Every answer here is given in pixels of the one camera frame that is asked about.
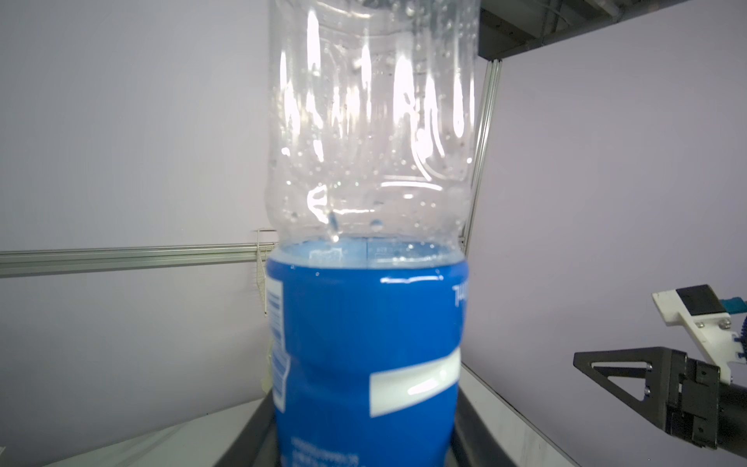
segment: white table surface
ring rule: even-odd
[[[518,467],[576,465],[466,368],[462,368],[459,385]],[[234,442],[260,402],[244,403],[47,467],[210,467]]]

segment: black tray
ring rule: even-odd
[[[215,467],[280,467],[272,394],[264,398]],[[461,389],[444,467],[516,467],[490,435]]]

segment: bottle label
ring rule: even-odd
[[[272,277],[264,281],[267,319],[273,334],[273,402],[280,412],[285,412],[285,390],[291,372],[291,358],[285,352],[285,326],[283,324],[282,282]]]
[[[466,262],[355,270],[270,259],[267,275],[284,465],[442,467],[461,369]]]

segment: clear plastic bottle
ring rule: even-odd
[[[477,0],[271,0],[284,466],[440,467],[468,269]]]
[[[266,201],[282,251],[349,267],[335,254],[346,240],[387,238],[406,247],[357,267],[458,261],[479,11],[475,0],[272,1]],[[304,241],[319,242],[288,250]]]

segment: blue connector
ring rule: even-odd
[[[741,297],[728,298],[726,300],[719,300],[726,309],[729,315],[738,315],[739,313],[747,313],[747,303],[742,300]]]

